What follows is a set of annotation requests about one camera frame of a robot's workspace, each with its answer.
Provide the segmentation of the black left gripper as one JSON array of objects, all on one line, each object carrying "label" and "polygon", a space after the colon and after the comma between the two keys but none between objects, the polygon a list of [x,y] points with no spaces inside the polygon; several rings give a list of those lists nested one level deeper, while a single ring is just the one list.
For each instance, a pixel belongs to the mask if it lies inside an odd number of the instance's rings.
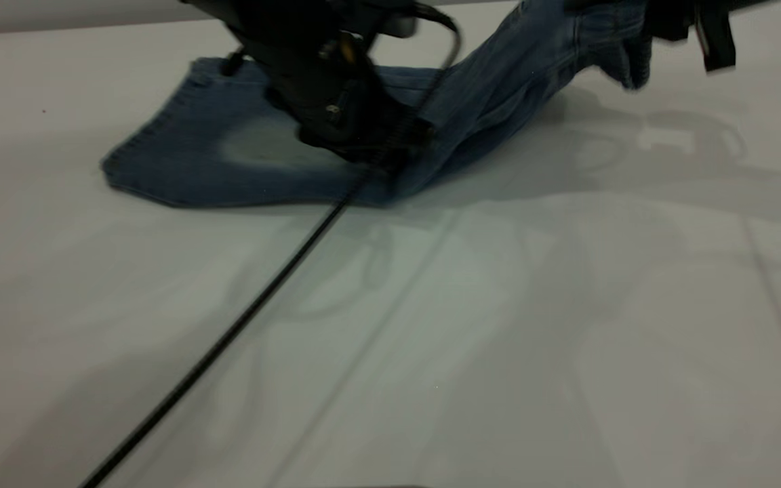
[{"label": "black left gripper", "polygon": [[369,58],[377,31],[360,37],[337,24],[284,24],[266,40],[241,26],[228,28],[243,56],[266,75],[264,98],[297,123],[304,144],[348,163],[392,167],[432,140],[432,125],[394,99]]}]

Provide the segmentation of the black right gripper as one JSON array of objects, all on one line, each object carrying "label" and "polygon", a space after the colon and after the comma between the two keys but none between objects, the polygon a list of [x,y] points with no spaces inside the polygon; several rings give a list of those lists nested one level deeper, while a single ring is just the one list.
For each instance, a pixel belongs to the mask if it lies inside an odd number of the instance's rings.
[{"label": "black right gripper", "polygon": [[688,40],[694,31],[704,70],[714,73],[736,65],[736,46],[729,25],[729,1],[648,1],[645,32],[669,43]]}]

